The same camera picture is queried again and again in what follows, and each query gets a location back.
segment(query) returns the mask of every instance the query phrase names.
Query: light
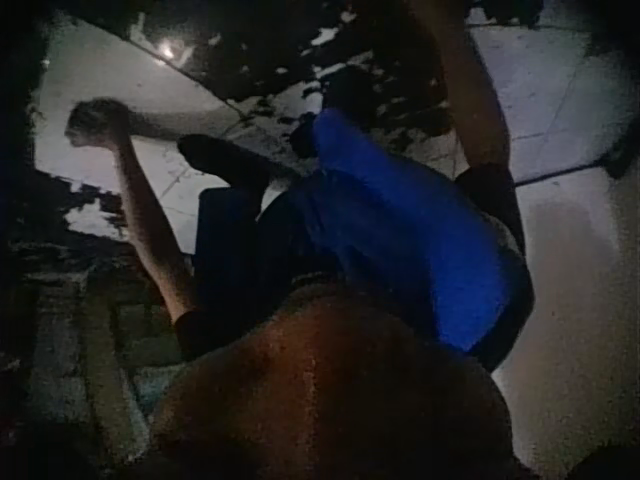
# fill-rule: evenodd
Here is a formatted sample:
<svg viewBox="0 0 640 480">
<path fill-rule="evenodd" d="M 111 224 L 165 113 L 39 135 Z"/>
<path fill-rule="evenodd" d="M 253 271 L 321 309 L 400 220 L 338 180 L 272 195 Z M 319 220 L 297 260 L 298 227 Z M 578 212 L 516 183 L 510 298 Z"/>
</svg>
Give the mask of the light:
<svg viewBox="0 0 640 480">
<path fill-rule="evenodd" d="M 169 42 L 167 42 L 167 41 L 162 42 L 160 44 L 160 47 L 158 48 L 158 50 L 160 51 L 160 54 L 164 58 L 166 58 L 168 60 L 172 60 L 175 57 L 175 55 L 171 51 L 171 46 L 169 45 Z"/>
</svg>

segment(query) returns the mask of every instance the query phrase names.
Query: man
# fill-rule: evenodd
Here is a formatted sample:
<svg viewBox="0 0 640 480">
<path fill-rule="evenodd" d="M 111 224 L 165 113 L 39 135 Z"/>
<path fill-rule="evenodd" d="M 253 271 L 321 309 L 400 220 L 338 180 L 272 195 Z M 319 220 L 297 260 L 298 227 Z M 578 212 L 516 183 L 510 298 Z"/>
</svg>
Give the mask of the man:
<svg viewBox="0 0 640 480">
<path fill-rule="evenodd" d="M 453 183 L 393 158 L 329 109 L 314 125 L 319 171 L 258 217 L 268 183 L 259 160 L 214 141 L 234 160 L 204 167 L 208 141 L 185 139 L 192 165 L 231 185 L 201 196 L 195 277 L 136 159 L 125 109 L 98 100 L 73 112 L 72 143 L 114 153 L 131 242 L 192 361 L 128 473 L 532 477 L 485 370 L 533 302 L 509 136 L 462 13 L 409 5 L 438 42 L 470 170 Z"/>
</svg>

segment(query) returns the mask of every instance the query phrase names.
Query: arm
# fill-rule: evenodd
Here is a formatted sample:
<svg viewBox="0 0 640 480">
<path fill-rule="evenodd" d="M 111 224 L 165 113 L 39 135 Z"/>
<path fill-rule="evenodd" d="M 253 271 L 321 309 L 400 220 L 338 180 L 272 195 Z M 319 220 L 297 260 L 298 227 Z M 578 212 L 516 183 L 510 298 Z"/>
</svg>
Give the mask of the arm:
<svg viewBox="0 0 640 480">
<path fill-rule="evenodd" d="M 102 147 L 113 153 L 130 241 L 158 286 L 172 323 L 195 310 L 193 279 L 136 156 L 126 107 L 110 100 L 81 103 L 71 114 L 66 135 L 74 146 Z"/>
<path fill-rule="evenodd" d="M 421 27 L 436 40 L 453 122 L 470 167 L 508 166 L 509 130 L 491 77 L 457 0 L 407 0 Z"/>
<path fill-rule="evenodd" d="M 127 135 L 114 147 L 130 241 L 158 286 L 174 323 L 183 314 L 196 309 L 193 279 L 169 221 L 140 167 L 131 139 Z"/>
</svg>

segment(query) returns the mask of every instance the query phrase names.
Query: sleeve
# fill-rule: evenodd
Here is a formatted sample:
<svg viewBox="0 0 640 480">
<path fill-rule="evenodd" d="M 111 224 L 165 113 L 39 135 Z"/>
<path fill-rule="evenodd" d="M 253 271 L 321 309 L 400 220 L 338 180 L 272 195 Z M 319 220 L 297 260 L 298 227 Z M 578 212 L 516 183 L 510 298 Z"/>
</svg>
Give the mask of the sleeve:
<svg viewBox="0 0 640 480">
<path fill-rule="evenodd" d="M 194 310 L 182 315 L 173 325 L 182 357 L 189 362 L 238 339 L 238 333 L 224 328 L 205 311 Z"/>
<path fill-rule="evenodd" d="M 524 254 L 524 229 L 515 182 L 509 169 L 498 164 L 486 164 L 470 168 L 455 182 L 476 207 L 497 218 L 509 229 Z"/>
</svg>

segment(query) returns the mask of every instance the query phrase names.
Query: raised hand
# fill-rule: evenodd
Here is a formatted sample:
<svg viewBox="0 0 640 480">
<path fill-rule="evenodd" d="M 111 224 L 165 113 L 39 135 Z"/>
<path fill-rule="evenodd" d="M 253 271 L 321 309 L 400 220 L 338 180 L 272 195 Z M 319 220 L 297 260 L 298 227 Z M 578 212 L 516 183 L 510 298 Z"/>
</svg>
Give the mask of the raised hand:
<svg viewBox="0 0 640 480">
<path fill-rule="evenodd" d="M 65 136 L 74 147 L 101 147 L 114 151 L 129 136 L 129 109 L 110 98 L 78 103 L 69 115 Z"/>
</svg>

